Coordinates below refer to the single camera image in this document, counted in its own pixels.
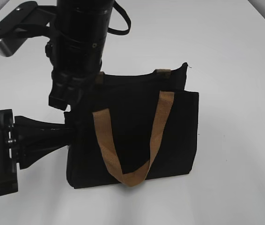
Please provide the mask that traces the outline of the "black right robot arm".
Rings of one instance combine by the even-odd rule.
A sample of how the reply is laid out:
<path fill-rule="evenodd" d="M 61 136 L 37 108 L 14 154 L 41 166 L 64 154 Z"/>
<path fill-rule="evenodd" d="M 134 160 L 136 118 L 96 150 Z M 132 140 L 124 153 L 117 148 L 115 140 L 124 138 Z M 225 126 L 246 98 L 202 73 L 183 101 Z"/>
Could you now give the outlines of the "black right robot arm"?
<path fill-rule="evenodd" d="M 112 0 L 59 0 L 46 54 L 52 65 L 49 106 L 75 106 L 95 82 L 113 8 Z"/>

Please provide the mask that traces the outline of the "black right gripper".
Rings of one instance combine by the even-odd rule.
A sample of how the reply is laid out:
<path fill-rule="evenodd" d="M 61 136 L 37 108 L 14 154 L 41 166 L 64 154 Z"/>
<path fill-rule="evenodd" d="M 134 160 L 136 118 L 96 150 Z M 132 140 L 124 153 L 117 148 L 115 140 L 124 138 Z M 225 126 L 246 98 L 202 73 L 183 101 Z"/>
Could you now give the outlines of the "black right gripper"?
<path fill-rule="evenodd" d="M 101 62 L 92 72 L 78 69 L 71 71 L 55 67 L 51 73 L 52 89 L 48 105 L 59 110 L 65 110 L 69 105 L 77 105 L 81 97 L 95 84 L 101 67 Z"/>

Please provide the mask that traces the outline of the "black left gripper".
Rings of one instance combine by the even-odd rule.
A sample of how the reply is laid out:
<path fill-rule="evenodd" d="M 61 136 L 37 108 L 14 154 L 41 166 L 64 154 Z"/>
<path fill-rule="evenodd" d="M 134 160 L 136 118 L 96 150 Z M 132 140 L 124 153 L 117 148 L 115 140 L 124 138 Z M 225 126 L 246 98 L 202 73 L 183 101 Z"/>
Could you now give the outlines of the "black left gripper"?
<path fill-rule="evenodd" d="M 0 196 L 18 192 L 17 170 L 70 145 L 75 130 L 66 124 L 46 123 L 0 110 Z"/>

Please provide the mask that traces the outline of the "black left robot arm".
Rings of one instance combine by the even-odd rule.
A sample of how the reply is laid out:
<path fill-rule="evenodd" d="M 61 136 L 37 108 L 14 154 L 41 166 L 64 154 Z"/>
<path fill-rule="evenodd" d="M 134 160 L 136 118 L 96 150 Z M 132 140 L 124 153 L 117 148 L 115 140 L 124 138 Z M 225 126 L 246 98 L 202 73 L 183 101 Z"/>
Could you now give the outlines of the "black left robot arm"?
<path fill-rule="evenodd" d="M 14 116 L 0 110 L 0 196 L 18 192 L 17 170 L 27 169 L 44 156 L 70 145 L 75 129 Z"/>

